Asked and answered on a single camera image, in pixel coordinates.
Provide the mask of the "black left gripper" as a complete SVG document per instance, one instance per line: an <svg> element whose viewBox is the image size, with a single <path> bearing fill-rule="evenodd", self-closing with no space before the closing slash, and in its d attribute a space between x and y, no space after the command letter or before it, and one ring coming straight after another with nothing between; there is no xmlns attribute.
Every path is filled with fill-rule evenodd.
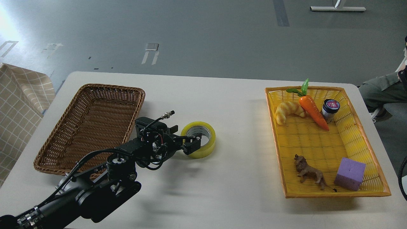
<svg viewBox="0 0 407 229"><path fill-rule="evenodd" d="M185 155L190 155L201 148L201 142L202 134L192 136L154 134L153 158L170 158L179 150Z"/></svg>

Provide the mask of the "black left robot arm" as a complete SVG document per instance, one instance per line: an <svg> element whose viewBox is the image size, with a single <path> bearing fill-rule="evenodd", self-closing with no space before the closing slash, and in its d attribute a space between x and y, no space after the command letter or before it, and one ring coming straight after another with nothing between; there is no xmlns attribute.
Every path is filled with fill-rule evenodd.
<svg viewBox="0 0 407 229"><path fill-rule="evenodd" d="M193 127L177 136L178 126L157 119L136 119L137 137L111 149L90 152L57 185L56 190L37 206L18 216L1 217L2 229L63 229L77 218L99 223L141 189L136 167L158 170L175 152L197 152L208 129Z"/></svg>

